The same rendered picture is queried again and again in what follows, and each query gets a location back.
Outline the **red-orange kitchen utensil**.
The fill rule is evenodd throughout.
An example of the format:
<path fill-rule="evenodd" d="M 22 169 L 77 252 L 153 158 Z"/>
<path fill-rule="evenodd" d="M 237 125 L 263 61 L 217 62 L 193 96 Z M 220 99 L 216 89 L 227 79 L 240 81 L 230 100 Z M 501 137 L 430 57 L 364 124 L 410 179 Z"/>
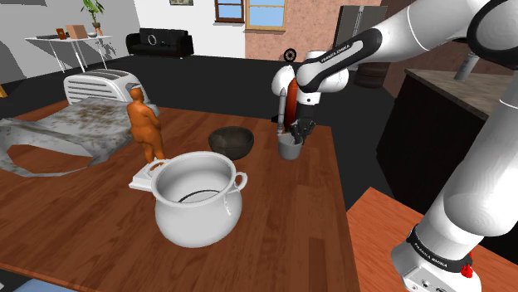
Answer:
<path fill-rule="evenodd" d="M 296 83 L 296 78 L 293 78 L 293 80 L 288 85 L 286 95 L 286 106 L 284 116 L 284 127 L 286 131 L 291 130 L 291 124 L 296 120 L 297 92 L 298 85 Z"/>

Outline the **grey utensil cup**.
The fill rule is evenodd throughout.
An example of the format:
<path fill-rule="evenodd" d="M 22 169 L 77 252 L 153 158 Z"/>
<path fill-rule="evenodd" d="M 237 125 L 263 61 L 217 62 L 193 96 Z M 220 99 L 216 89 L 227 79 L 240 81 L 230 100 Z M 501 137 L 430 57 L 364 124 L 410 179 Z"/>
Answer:
<path fill-rule="evenodd" d="M 285 160 L 295 160 L 299 157 L 302 143 L 297 143 L 296 139 L 289 133 L 277 136 L 278 153 Z"/>

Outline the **dark wooden barrel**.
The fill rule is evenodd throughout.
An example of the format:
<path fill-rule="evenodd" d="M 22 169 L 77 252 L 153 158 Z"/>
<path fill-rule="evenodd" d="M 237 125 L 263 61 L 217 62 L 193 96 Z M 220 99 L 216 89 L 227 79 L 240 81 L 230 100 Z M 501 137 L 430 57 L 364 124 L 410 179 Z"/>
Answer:
<path fill-rule="evenodd" d="M 390 64 L 388 62 L 359 64 L 355 74 L 354 84 L 363 88 L 381 88 L 384 84 L 389 66 Z"/>

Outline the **dark grey bowl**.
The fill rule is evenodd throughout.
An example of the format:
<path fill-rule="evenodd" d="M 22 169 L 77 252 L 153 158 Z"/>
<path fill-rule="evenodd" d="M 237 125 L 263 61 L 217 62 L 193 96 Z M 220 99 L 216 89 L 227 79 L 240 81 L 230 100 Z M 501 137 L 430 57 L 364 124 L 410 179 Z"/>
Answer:
<path fill-rule="evenodd" d="M 227 126 L 214 130 L 208 136 L 211 150 L 231 160 L 247 156 L 254 144 L 254 135 L 250 129 L 240 126 Z"/>

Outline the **brown wooden table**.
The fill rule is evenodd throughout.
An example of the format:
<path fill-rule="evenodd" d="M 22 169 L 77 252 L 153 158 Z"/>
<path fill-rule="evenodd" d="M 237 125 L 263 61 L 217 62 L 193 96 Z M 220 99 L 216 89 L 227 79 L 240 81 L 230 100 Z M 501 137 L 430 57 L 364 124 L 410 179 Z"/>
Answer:
<path fill-rule="evenodd" d="M 228 236 L 199 249 L 165 239 L 154 196 L 129 188 L 145 163 L 131 143 L 62 177 L 0 170 L 0 269 L 85 292 L 359 292 L 330 128 L 286 161 L 266 119 L 164 108 L 160 120 L 170 157 L 207 149 L 222 126 L 254 133 Z"/>

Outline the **grey cabinet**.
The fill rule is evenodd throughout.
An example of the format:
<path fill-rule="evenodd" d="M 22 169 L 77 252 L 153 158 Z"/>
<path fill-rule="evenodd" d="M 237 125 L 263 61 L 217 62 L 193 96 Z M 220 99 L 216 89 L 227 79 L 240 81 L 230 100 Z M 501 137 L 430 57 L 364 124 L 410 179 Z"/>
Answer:
<path fill-rule="evenodd" d="M 341 6 L 333 47 L 382 22 L 386 11 L 387 6 Z"/>

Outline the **light wood framed window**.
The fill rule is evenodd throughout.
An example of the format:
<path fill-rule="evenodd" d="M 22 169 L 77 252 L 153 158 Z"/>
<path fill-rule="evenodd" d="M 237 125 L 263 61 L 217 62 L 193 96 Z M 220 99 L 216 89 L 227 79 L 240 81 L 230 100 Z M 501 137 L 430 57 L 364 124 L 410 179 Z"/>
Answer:
<path fill-rule="evenodd" d="M 285 30 L 286 0 L 246 0 L 246 29 Z"/>

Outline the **dark counter with stone top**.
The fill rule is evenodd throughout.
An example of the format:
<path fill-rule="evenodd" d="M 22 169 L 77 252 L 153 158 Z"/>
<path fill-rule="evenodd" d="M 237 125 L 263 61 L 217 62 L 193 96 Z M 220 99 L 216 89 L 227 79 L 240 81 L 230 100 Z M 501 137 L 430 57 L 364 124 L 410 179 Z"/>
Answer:
<path fill-rule="evenodd" d="M 377 147 L 392 194 L 425 213 L 511 82 L 508 75 L 408 69 Z"/>

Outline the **wood patterned robot stand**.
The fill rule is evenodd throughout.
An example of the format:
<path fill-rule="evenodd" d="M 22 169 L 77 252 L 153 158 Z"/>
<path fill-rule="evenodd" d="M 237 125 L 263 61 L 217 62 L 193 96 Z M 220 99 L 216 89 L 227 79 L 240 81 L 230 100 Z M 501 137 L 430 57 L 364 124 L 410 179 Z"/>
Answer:
<path fill-rule="evenodd" d="M 390 253 L 423 215 L 371 187 L 347 217 L 361 292 L 407 292 Z M 518 292 L 518 265 L 482 246 L 473 255 L 482 292 Z"/>

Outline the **orange figure on white base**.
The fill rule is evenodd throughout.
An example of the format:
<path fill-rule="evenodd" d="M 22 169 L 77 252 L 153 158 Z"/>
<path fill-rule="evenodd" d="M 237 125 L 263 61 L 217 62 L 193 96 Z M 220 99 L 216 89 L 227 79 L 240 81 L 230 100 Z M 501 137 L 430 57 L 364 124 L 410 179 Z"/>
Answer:
<path fill-rule="evenodd" d="M 162 163 L 154 164 L 154 159 L 165 160 L 163 140 L 160 133 L 161 123 L 155 113 L 144 103 L 144 94 L 140 88 L 129 91 L 133 102 L 127 105 L 127 113 L 131 124 L 131 133 L 134 141 L 144 149 L 147 164 L 134 176 L 130 188 L 151 192 L 151 177 L 148 172 L 153 171 Z"/>

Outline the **grey can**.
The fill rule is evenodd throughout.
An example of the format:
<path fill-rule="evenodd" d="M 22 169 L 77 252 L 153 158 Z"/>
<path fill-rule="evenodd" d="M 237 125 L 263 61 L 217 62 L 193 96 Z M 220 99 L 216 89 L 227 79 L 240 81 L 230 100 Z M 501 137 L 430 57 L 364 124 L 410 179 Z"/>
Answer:
<path fill-rule="evenodd" d="M 457 81 L 467 80 L 479 59 L 480 57 L 478 55 L 473 52 L 469 52 L 455 74 L 454 79 Z"/>

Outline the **white toaster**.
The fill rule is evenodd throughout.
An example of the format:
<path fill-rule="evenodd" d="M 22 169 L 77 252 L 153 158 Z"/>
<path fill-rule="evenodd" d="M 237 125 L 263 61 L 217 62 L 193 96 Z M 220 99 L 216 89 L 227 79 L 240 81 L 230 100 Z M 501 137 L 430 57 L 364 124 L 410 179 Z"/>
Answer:
<path fill-rule="evenodd" d="M 96 69 L 67 76 L 63 81 L 66 99 L 71 111 L 80 116 L 127 115 L 127 105 L 133 99 L 132 89 L 140 89 L 144 104 L 159 115 L 139 79 L 127 72 Z"/>

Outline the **grey mottled cloth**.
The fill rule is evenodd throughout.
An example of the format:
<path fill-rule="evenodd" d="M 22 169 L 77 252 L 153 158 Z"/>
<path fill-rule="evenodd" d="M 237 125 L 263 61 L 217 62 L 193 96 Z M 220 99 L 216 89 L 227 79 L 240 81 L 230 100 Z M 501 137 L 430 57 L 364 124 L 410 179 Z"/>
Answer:
<path fill-rule="evenodd" d="M 87 98 L 39 119 L 0 120 L 0 169 L 31 178 L 7 154 L 14 144 L 26 144 L 59 153 L 90 157 L 90 165 L 106 161 L 133 139 L 127 104 Z"/>

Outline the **white side table with plant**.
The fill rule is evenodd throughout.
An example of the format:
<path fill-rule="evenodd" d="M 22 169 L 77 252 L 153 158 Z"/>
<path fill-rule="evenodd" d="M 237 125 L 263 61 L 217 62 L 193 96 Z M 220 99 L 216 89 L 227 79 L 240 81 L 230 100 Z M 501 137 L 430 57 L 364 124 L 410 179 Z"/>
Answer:
<path fill-rule="evenodd" d="M 58 58 L 56 51 L 53 47 L 53 43 L 69 43 L 74 51 L 74 54 L 76 56 L 76 59 L 78 60 L 78 63 L 80 65 L 80 68 L 83 72 L 86 71 L 86 68 L 88 67 L 86 63 L 86 59 L 82 54 L 82 50 L 79 46 L 80 41 L 95 41 L 98 47 L 98 51 L 100 53 L 101 60 L 105 66 L 105 58 L 103 53 L 100 51 L 100 41 L 104 39 L 109 39 L 111 36 L 105 36 L 103 34 L 103 31 L 101 30 L 100 23 L 97 21 L 96 15 L 98 13 L 103 14 L 104 13 L 104 6 L 99 3 L 99 0 L 82 0 L 83 7 L 81 8 L 81 11 L 87 11 L 91 17 L 92 17 L 92 26 L 95 28 L 95 31 L 93 33 L 88 33 L 83 25 L 67 25 L 66 30 L 64 29 L 57 29 L 56 35 L 52 36 L 35 36 L 35 37 L 28 37 L 26 38 L 26 41 L 46 41 L 49 43 L 52 53 L 54 54 L 58 65 L 61 68 L 62 72 L 65 72 L 64 66 L 60 59 Z"/>

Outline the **white two-handled pot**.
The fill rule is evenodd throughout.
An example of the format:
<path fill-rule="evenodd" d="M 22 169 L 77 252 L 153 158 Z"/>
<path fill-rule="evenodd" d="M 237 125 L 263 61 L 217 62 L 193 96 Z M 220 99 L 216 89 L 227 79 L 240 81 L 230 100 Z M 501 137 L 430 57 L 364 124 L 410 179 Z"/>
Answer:
<path fill-rule="evenodd" d="M 155 221 L 177 246 L 210 246 L 228 235 L 242 213 L 247 175 L 220 153 L 198 151 L 157 160 L 150 188 Z"/>

